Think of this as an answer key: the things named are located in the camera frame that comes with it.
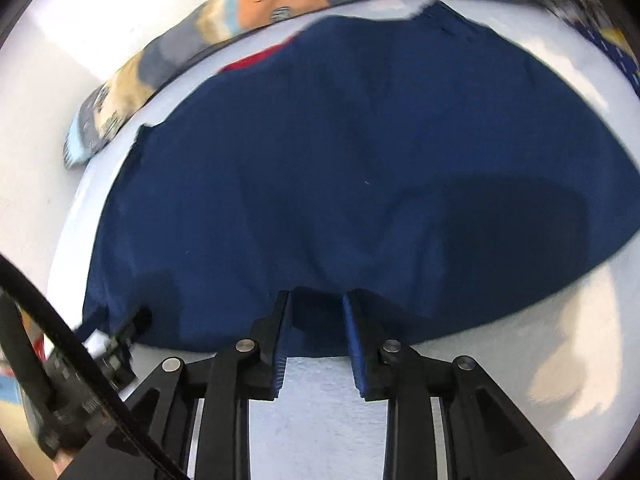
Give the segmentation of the navy work jacket red collar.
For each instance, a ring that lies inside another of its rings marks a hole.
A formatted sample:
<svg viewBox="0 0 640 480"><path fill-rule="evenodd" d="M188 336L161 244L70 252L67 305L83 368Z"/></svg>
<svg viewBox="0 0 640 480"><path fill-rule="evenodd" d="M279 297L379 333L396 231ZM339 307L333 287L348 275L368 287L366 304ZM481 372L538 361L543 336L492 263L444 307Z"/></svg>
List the navy work jacket red collar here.
<svg viewBox="0 0 640 480"><path fill-rule="evenodd" d="M331 16L141 127L107 195L82 305L150 346L214 352L296 292L293 356L346 350L369 294L416 344L536 304L639 229L639 173L533 55L435 3Z"/></svg>

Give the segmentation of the light blue cloud bed sheet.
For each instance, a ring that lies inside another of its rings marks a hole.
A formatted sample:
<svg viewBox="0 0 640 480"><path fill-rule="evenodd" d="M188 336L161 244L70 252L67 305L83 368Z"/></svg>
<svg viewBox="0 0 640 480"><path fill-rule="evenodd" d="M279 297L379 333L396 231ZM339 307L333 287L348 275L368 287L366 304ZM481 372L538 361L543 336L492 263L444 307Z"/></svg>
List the light blue cloud bed sheet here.
<svg viewBox="0 0 640 480"><path fill-rule="evenodd" d="M557 72L639 149L639 101L594 44L544 11L460 0L454 10L486 25ZM137 130L155 125L225 65L278 44L317 14L270 26L188 70L152 99L91 162L52 263L47 295L62 318L81 319L96 227ZM488 325L424 342L427 356L472 356L549 441L578 479L600 476L639 413L639 245L629 243L576 284ZM383 459L381 405L363 402L343 358L288 363L280 400L250 411L257 479L375 479Z"/></svg>

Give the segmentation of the navy yellow star pillow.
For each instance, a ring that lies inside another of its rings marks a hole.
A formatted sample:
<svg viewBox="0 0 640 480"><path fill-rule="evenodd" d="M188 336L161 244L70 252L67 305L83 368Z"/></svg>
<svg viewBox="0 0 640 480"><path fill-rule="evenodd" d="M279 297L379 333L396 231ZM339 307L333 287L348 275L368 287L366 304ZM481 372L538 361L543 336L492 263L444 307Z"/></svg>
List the navy yellow star pillow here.
<svg viewBox="0 0 640 480"><path fill-rule="evenodd" d="M627 37L599 0L544 0L544 7L597 47L639 94L639 62Z"/></svg>

